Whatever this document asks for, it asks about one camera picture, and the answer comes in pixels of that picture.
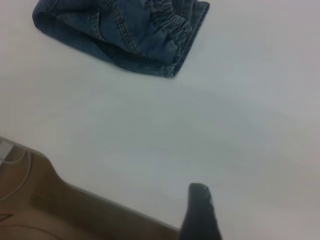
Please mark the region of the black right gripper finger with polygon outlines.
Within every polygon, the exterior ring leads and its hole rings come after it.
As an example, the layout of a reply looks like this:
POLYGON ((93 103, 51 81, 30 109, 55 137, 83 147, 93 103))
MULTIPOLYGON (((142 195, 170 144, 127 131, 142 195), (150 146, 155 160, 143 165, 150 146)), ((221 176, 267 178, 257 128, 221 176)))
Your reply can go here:
POLYGON ((187 210, 179 231, 179 240, 222 240, 212 195, 202 183, 188 187, 187 210))

